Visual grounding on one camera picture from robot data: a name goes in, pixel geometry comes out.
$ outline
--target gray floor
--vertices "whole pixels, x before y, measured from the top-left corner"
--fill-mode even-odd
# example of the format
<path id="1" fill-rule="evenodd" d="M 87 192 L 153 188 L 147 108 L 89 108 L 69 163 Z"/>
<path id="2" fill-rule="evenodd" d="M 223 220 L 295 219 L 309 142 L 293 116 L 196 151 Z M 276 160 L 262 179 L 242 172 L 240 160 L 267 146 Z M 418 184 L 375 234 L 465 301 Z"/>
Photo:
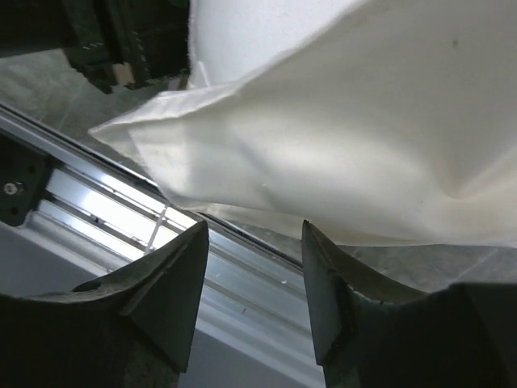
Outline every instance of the gray floor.
<path id="1" fill-rule="evenodd" d="M 151 98 L 166 85 L 104 95 L 70 69 L 60 51 L 0 59 L 0 99 L 108 157 L 142 173 L 131 161 L 95 141 L 87 129 Z M 300 242 L 245 226 L 291 256 Z M 419 289 L 457 280 L 517 281 L 517 250 L 495 247 L 344 247 L 387 276 Z"/>

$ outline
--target black bracket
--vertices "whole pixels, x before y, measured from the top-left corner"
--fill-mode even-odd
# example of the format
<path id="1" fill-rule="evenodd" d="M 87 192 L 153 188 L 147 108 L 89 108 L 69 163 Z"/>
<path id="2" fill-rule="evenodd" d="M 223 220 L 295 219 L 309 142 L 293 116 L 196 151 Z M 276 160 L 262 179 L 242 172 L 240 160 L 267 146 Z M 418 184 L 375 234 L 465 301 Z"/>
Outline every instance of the black bracket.
<path id="1" fill-rule="evenodd" d="M 53 159 L 6 133 L 0 133 L 0 153 L 0 221 L 20 226 L 40 202 Z"/>

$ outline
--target white cloth bag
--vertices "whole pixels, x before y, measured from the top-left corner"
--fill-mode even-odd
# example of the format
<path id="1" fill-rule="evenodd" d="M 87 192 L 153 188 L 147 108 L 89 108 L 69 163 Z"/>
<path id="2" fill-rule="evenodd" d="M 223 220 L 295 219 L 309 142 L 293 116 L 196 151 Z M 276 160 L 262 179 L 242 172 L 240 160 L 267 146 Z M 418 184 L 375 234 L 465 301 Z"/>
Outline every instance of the white cloth bag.
<path id="1" fill-rule="evenodd" d="M 90 133 L 187 209 L 354 245 L 513 245 L 517 2 L 343 8 L 243 77 Z"/>

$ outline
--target black mechanical part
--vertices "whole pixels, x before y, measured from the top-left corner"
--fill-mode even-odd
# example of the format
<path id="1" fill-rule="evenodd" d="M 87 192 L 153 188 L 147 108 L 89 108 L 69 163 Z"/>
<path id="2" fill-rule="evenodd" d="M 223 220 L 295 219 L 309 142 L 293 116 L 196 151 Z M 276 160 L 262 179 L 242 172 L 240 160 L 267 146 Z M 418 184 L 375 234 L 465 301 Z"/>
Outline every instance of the black mechanical part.
<path id="1" fill-rule="evenodd" d="M 207 258 L 208 225 L 201 222 L 69 293 L 0 295 L 0 386 L 177 386 Z"/>
<path id="2" fill-rule="evenodd" d="M 305 289 L 328 387 L 517 386 L 517 286 L 426 295 L 364 266 L 306 222 Z"/>
<path id="3" fill-rule="evenodd" d="M 104 93 L 188 73 L 183 0 L 15 0 L 2 4 L 0 56 L 63 49 Z"/>
<path id="4" fill-rule="evenodd" d="M 5 133 L 0 133 L 0 153 L 0 221 L 21 226 L 44 194 L 53 159 Z"/>

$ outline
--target metal screw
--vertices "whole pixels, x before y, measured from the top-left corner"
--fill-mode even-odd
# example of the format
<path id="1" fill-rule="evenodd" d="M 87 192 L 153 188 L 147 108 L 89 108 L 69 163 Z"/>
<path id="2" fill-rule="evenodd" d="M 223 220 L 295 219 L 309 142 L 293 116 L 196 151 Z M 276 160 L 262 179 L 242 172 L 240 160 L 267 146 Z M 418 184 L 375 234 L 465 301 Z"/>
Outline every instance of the metal screw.
<path id="1" fill-rule="evenodd" d="M 16 196 L 23 192 L 23 185 L 20 182 L 9 182 L 3 186 L 3 192 L 8 196 Z"/>

